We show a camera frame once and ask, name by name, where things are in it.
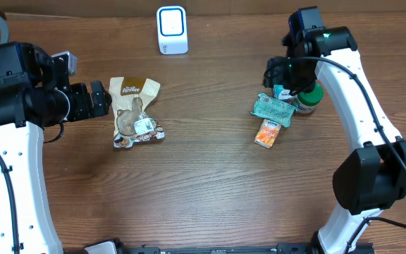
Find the wooden tabletop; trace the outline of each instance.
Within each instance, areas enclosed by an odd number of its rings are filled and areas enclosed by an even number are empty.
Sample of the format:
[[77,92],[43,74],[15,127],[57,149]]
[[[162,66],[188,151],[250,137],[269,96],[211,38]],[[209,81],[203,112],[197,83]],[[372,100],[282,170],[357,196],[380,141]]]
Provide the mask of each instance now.
[[[406,138],[406,13],[323,14],[347,26],[389,119]],[[336,199],[333,172],[348,156],[326,95],[311,116],[295,115],[267,150],[253,143],[262,73],[283,56],[288,15],[189,17],[190,50],[159,53],[155,18],[11,21],[11,39],[78,57],[72,82],[117,76],[161,83],[147,109],[162,143],[112,148],[113,115],[67,123],[44,146],[54,226],[64,247],[119,237],[127,246],[261,246],[308,242]],[[59,128],[48,128],[53,138]],[[406,222],[406,198],[383,213]],[[377,253],[406,253],[406,229],[374,222],[361,237]]]

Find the green lid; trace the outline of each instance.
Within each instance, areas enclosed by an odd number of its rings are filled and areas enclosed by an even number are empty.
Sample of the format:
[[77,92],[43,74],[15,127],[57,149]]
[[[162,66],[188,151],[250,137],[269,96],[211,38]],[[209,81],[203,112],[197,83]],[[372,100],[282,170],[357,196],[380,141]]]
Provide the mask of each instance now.
[[307,106],[314,106],[320,103],[324,96],[324,90],[320,84],[316,83],[314,89],[311,92],[301,92],[297,95],[300,103]]

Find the brown and white snack bag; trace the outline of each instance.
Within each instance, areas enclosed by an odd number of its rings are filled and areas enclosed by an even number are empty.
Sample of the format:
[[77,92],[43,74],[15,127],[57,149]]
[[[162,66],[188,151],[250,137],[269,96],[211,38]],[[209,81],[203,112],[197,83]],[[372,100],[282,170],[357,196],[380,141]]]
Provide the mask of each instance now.
[[158,82],[148,78],[111,78],[114,147],[129,148],[134,143],[165,137],[163,128],[145,113],[160,87]]

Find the orange packet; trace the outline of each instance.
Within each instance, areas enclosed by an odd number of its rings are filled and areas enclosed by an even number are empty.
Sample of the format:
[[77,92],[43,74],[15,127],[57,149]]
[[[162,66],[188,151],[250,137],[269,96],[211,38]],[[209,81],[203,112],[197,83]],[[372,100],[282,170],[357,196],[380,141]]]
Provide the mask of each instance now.
[[280,128],[281,125],[279,123],[264,119],[264,121],[262,121],[261,128],[259,128],[257,136],[254,138],[254,142],[269,149],[272,147],[273,142],[275,142]]

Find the green jar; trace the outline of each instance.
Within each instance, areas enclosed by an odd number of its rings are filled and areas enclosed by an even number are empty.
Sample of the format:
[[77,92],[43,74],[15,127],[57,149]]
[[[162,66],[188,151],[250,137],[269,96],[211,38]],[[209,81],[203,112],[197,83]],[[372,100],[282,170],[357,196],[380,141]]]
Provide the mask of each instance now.
[[311,92],[301,92],[298,94],[294,99],[293,105],[297,108],[298,113],[309,114],[314,111],[323,96],[324,90],[322,86],[316,83]]

